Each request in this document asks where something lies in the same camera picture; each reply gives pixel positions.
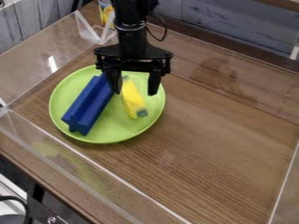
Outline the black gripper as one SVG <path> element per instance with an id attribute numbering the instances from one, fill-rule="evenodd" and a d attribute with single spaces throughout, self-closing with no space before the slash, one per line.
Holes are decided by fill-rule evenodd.
<path id="1" fill-rule="evenodd" d="M 161 72 L 170 72 L 170 59 L 173 54 L 149 43 L 138 55 L 122 55 L 119 44 L 97 47 L 95 69 L 105 72 L 111 91 L 118 95 L 122 87 L 121 71 L 149 73 L 146 93 L 153 96 L 161 82 Z"/>

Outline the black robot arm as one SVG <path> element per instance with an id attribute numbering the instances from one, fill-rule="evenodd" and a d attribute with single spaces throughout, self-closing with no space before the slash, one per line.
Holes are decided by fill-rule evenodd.
<path id="1" fill-rule="evenodd" d="M 113 26 L 117 43 L 93 50 L 95 69 L 107 79 L 111 91 L 118 94 L 122 88 L 121 72 L 148 73 L 146 94 L 157 93 L 161 78 L 170 72 L 169 51 L 150 45 L 146 34 L 146 17 L 154 17 L 158 0 L 110 0 L 114 10 Z"/>

